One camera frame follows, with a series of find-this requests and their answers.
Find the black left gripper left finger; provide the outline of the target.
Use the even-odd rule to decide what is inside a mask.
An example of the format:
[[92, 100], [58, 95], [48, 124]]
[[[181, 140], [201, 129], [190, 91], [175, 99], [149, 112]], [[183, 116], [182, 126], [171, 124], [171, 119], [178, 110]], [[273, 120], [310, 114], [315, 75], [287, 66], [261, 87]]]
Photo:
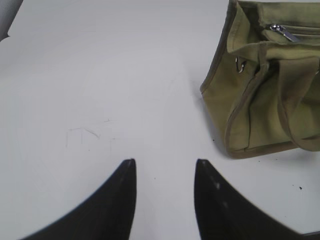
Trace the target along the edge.
[[28, 240], [128, 240], [137, 200], [136, 161], [126, 159], [84, 202]]

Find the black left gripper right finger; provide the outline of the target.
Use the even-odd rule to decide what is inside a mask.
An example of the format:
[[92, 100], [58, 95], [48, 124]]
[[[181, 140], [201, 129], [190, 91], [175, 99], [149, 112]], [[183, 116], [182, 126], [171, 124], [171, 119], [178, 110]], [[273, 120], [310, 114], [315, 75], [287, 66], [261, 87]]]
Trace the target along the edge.
[[243, 197], [206, 159], [198, 159], [194, 207], [203, 240], [307, 240]]

